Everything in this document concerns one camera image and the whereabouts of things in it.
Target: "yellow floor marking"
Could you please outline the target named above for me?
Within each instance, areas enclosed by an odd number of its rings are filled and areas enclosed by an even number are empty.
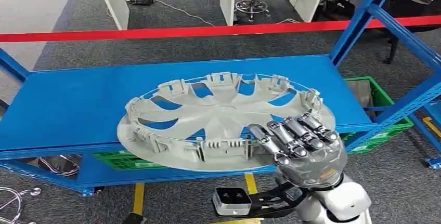
[[[439,131],[439,129],[438,128],[436,128],[436,126],[434,125],[434,124],[432,124],[432,122],[431,122],[431,118],[428,116],[428,117],[425,117],[425,118],[423,118],[423,122],[434,132],[434,133],[436,133],[439,137],[441,137],[441,131]]]
[[[245,182],[247,182],[249,194],[257,193],[256,181],[254,180],[254,176],[252,173],[245,174]]]
[[[142,215],[144,205],[144,183],[135,184],[135,196],[133,200],[133,212]]]
[[[231,221],[216,222],[216,223],[212,223],[212,224],[261,224],[261,220],[263,220],[263,218],[231,220]]]

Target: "blue shelf board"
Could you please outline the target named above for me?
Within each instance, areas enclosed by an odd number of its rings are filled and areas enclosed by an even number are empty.
[[[227,71],[282,75],[319,90],[339,131],[370,130],[376,125],[328,55],[37,71],[28,76],[0,121],[0,159],[14,152],[29,157],[39,152],[114,150],[119,147],[116,126],[130,99],[170,80]]]
[[[438,128],[441,128],[441,101],[432,101],[426,104],[423,108],[425,112],[432,118],[432,122]]]
[[[114,170],[93,156],[85,155],[81,161],[80,174],[76,180],[76,184],[79,187],[98,187],[133,184],[137,182],[161,182],[236,176],[245,173],[274,173],[276,171],[277,169],[272,165],[235,172],[194,172],[174,168]]]

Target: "red barrier tape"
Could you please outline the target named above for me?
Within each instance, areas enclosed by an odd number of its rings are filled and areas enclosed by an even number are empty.
[[[441,16],[423,16],[398,18],[404,26],[441,24]],[[344,30],[349,21],[320,21],[311,23],[257,24],[238,25],[234,27],[196,27],[196,28],[162,28],[134,30],[104,30],[53,33],[16,33],[0,34],[0,42],[38,42],[38,41],[97,41],[104,39],[135,38],[175,38],[221,35],[244,35],[264,33],[292,33]],[[367,28],[383,28],[378,20],[371,20]]]

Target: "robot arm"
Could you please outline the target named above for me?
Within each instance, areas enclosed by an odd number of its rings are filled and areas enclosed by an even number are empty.
[[[266,128],[258,124],[251,124],[248,128],[272,154],[274,163],[288,181],[271,191],[250,195],[251,202],[257,203],[254,208],[251,204],[250,217],[265,217],[252,213],[267,208],[259,209],[267,199],[282,199],[308,223],[372,223],[369,196],[361,185],[343,173],[347,155],[337,132],[327,129],[310,112],[287,117],[280,123],[270,121]],[[300,196],[292,197],[293,189],[297,189]],[[215,198],[213,202],[219,213],[221,207],[215,200],[221,201]]]

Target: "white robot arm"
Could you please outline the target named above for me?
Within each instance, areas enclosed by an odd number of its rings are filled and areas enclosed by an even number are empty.
[[[280,217],[296,210],[307,223],[372,223],[369,196],[343,173],[347,155],[337,132],[326,129],[310,112],[280,123],[271,121],[266,128],[257,124],[248,128],[274,156],[287,182],[249,196],[239,189],[218,188],[213,196],[218,214]]]

